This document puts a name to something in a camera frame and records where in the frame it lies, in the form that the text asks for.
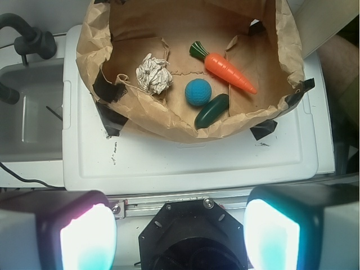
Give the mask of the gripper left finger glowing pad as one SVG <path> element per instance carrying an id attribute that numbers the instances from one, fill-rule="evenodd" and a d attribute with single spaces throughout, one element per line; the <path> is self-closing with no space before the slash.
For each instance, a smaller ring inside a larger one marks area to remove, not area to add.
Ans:
<path id="1" fill-rule="evenodd" d="M 100 191 L 1 194 L 1 269 L 111 269 L 116 234 Z"/>

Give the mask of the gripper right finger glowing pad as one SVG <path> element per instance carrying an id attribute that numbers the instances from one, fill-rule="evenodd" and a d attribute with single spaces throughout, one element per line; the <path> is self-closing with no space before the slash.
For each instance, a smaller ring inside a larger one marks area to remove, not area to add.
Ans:
<path id="1" fill-rule="evenodd" d="M 244 239 L 254 269 L 359 269 L 359 187 L 257 186 L 247 199 Z"/>

